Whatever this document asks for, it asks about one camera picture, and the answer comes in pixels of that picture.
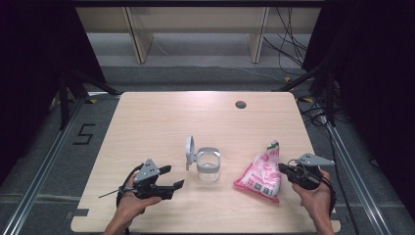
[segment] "pink snack bag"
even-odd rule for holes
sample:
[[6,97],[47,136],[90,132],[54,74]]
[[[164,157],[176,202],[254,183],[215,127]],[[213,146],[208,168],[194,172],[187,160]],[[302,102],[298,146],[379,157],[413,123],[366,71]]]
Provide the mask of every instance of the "pink snack bag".
[[281,184],[280,146],[275,140],[265,152],[258,154],[245,170],[244,175],[234,182],[238,188],[253,191],[279,203],[277,194]]

